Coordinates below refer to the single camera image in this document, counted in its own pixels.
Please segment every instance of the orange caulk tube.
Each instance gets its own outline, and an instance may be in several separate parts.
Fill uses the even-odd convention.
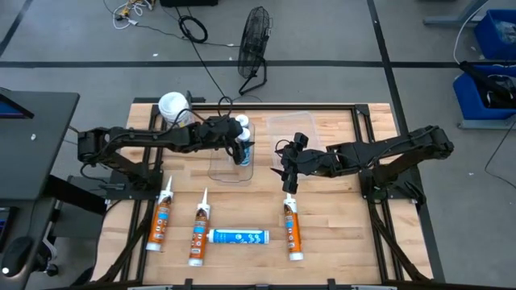
[[[287,245],[289,248],[290,261],[299,261],[303,259],[301,252],[301,232],[299,231],[298,221],[298,204],[287,193],[287,198],[283,201],[283,209],[285,211],[285,228],[287,229]]]
[[[197,205],[195,225],[193,226],[192,247],[188,264],[192,267],[202,266],[204,251],[206,249],[206,236],[208,234],[208,221],[210,220],[210,206],[207,204],[208,188],[204,189],[202,203]]]
[[[148,251],[161,250],[161,243],[164,241],[164,230],[169,220],[170,204],[174,196],[174,193],[170,191],[171,183],[172,177],[170,176],[167,187],[165,190],[161,190],[160,197],[158,198],[158,204],[154,211],[154,218],[152,219],[151,233],[148,235],[146,246]]]

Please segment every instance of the chair wheel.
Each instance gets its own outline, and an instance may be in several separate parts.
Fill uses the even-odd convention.
[[[49,264],[44,273],[47,274],[48,277],[52,277],[59,274],[59,268],[55,264]]]

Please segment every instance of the wooden table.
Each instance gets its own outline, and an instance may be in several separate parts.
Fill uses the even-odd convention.
[[[152,104],[134,104],[127,126],[145,129]],[[397,135],[389,104],[369,104],[377,140]],[[164,152],[164,182],[173,176],[172,214],[162,252],[148,252],[144,284],[378,284],[380,276],[366,202],[357,176],[300,180],[296,199],[305,259],[290,262],[285,241],[281,180],[269,170],[271,145],[266,118],[292,111],[234,111],[246,114],[256,126],[254,175],[249,186],[224,186],[208,177],[210,153],[187,155]],[[322,145],[355,141],[350,114],[342,110],[313,110]],[[214,115],[215,112],[202,112]],[[143,148],[124,148],[123,155],[141,161]],[[211,228],[270,231],[268,245],[208,244],[203,267],[189,267],[189,247],[196,205],[209,189]],[[416,208],[408,200],[389,201],[397,241],[419,271],[431,277],[427,249]],[[123,249],[133,201],[123,201],[107,215],[98,244],[93,280],[103,275]],[[384,244],[389,277],[392,260]],[[135,248],[130,278],[134,276]]]

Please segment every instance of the black fan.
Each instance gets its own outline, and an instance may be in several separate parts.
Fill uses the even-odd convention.
[[[270,35],[270,18],[262,6],[253,8],[243,29],[239,51],[239,74],[247,80],[239,89],[240,95],[265,85],[267,82],[267,62],[264,59],[268,36]],[[249,89],[243,89],[248,82],[257,77],[256,73],[264,65],[264,80]]]

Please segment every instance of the blue storage box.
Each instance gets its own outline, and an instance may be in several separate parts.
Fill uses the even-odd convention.
[[[493,65],[477,65],[479,71],[487,74],[506,75],[516,77],[516,67],[504,68]],[[481,96],[476,89],[475,81],[466,73],[458,77],[453,83],[460,109],[465,120],[505,120],[516,114],[516,109],[489,109],[484,106]]]
[[[488,10],[485,17],[475,27],[478,44],[486,59],[516,60],[516,45],[505,43],[498,34],[495,22],[516,23],[516,10]]]

